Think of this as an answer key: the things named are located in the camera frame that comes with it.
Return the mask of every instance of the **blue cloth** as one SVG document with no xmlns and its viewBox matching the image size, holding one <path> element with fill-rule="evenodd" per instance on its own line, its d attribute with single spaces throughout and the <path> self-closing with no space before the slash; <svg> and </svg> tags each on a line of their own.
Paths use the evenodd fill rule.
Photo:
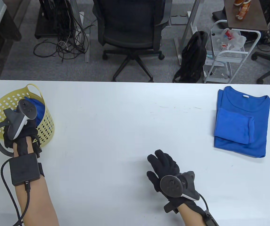
<svg viewBox="0 0 270 226">
<path fill-rule="evenodd" d="M 36 106 L 37 108 L 36 124 L 37 126 L 39 126 L 45 114 L 45 105 L 42 102 L 38 101 L 37 99 L 32 99 L 28 97 L 24 98 Z"/>
<path fill-rule="evenodd" d="M 228 114 L 230 117 L 230 112 L 238 113 L 241 114 L 243 117 L 240 118 L 239 115 L 236 116 L 238 123 L 240 124 L 239 126 L 237 126 L 237 128 L 241 128 L 242 125 L 243 128 L 241 128 L 241 132 L 244 131 L 244 133 L 236 137 L 234 135 L 236 132 L 235 129 L 226 128 L 225 130 L 227 130 L 227 133 L 229 133 L 229 137 L 227 137 L 227 135 L 222 135 L 224 131 L 222 129 L 219 129 L 219 131 L 215 133 L 214 146 L 216 148 L 234 151 L 252 157 L 265 157 L 269 109 L 270 98 L 268 96 L 253 97 L 251 95 L 238 92 L 234 90 L 231 86 L 225 87 L 224 90 L 220 89 L 218 92 L 216 125 L 224 126 L 224 121 L 218 120 L 224 118 L 225 114 Z M 227 121 L 229 125 L 235 126 L 236 124 L 236 122 L 232 122 L 232 120 L 230 119 L 224 120 Z"/>
<path fill-rule="evenodd" d="M 219 108 L 215 136 L 241 144 L 254 142 L 254 117 Z"/>
</svg>

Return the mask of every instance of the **forearm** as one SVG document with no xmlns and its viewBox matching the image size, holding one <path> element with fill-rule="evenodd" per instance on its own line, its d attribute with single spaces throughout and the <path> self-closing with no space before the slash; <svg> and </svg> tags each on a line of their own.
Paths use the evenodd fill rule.
<svg viewBox="0 0 270 226">
<path fill-rule="evenodd" d="M 27 137 L 28 153 L 33 153 L 31 138 Z M 17 144 L 13 144 L 14 157 L 17 157 Z M 27 193 L 24 185 L 15 187 L 21 211 L 26 206 Z M 30 201 L 23 218 L 25 226 L 58 226 L 58 219 L 51 202 L 46 180 L 41 175 L 39 180 L 30 183 Z"/>
<path fill-rule="evenodd" d="M 178 210 L 186 226 L 205 226 L 202 216 L 191 210 L 187 205 L 182 204 L 178 207 Z"/>
</svg>

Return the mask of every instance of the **gray carpet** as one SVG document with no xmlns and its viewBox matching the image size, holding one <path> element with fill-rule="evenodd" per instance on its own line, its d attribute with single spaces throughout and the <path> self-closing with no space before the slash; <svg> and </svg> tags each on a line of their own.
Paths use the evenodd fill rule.
<svg viewBox="0 0 270 226">
<path fill-rule="evenodd" d="M 96 18 L 92 14 L 93 1 L 79 0 L 79 10 L 85 12 L 84 26 L 89 25 Z M 190 11 L 193 5 L 192 0 L 174 0 L 172 15 L 182 15 Z M 223 8 L 223 0 L 207 0 L 202 10 L 198 29 L 209 32 L 213 23 L 212 12 Z M 6 65 L 0 79 L 4 80 L 50 80 L 50 81 L 111 81 L 113 74 L 118 69 L 124 56 L 109 55 L 107 61 L 102 60 L 104 49 L 112 46 L 101 46 L 97 40 L 97 28 L 91 29 L 90 62 L 85 63 L 84 55 L 74 60 L 64 60 L 61 63 L 60 57 L 39 58 L 33 55 L 33 48 L 43 39 L 37 40 L 34 37 L 39 1 L 31 0 L 25 18 L 20 27 L 23 36 L 20 42 L 12 46 Z M 154 76 L 155 82 L 170 83 L 176 71 L 179 69 L 174 37 L 182 37 L 185 26 L 173 26 L 162 31 L 161 50 L 165 59 L 160 61 L 157 57 L 144 57 L 142 60 Z M 55 51 L 55 46 L 44 44 L 37 53 L 48 55 Z M 252 61 L 246 60 L 241 70 L 234 78 L 234 84 L 255 84 L 258 77 L 270 70 L 270 62 L 264 59 Z M 117 77 L 121 82 L 147 82 L 149 79 L 140 66 L 132 61 L 125 67 Z M 270 84 L 270 77 L 264 80 L 264 84 Z"/>
</svg>

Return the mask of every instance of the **white cart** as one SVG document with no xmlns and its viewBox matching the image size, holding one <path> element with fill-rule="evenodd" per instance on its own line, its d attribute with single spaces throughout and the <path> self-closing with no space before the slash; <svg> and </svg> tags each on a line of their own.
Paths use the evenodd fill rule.
<svg viewBox="0 0 270 226">
<path fill-rule="evenodd" d="M 208 34 L 207 43 L 211 42 L 211 50 L 207 51 L 208 55 L 212 56 L 213 63 L 212 65 L 204 65 L 204 83 L 206 82 L 218 82 L 218 83 L 228 83 L 230 84 L 234 77 L 237 75 L 241 66 L 256 46 L 258 41 L 261 38 L 261 33 L 257 30 L 246 30 L 246 29 L 235 29 L 232 30 L 237 31 L 241 34 L 241 31 L 246 32 L 254 32 L 257 33 L 258 37 L 250 47 L 249 51 L 245 51 L 244 47 L 242 47 L 239 51 L 231 51 L 224 50 L 220 51 L 217 43 L 217 39 L 221 36 L 223 29 L 213 28 L 218 23 L 227 23 L 227 20 L 218 20 L 211 27 L 210 33 Z M 232 74 L 230 63 L 239 63 L 240 65 L 236 69 L 235 73 Z"/>
</svg>

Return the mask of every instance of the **yellow basket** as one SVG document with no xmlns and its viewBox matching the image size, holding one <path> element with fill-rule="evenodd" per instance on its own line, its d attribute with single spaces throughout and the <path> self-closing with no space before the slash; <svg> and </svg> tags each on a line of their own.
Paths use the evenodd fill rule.
<svg viewBox="0 0 270 226">
<path fill-rule="evenodd" d="M 28 86 L 32 85 L 36 87 L 40 93 L 40 97 L 32 92 L 29 91 Z M 37 127 L 38 136 L 40 138 L 40 145 L 41 147 L 45 146 L 53 137 L 54 134 L 54 123 L 53 119 L 48 111 L 46 103 L 42 97 L 42 93 L 40 89 L 34 84 L 28 84 L 26 87 L 22 89 L 17 89 L 8 93 L 7 95 L 3 96 L 0 99 L 0 122 L 4 121 L 5 115 L 3 110 L 7 108 L 11 108 L 15 110 L 17 108 L 17 103 L 20 99 L 24 99 L 24 97 L 33 98 L 45 105 L 45 113 L 44 117 Z M 0 139 L 3 139 L 4 128 L 0 129 Z"/>
</svg>

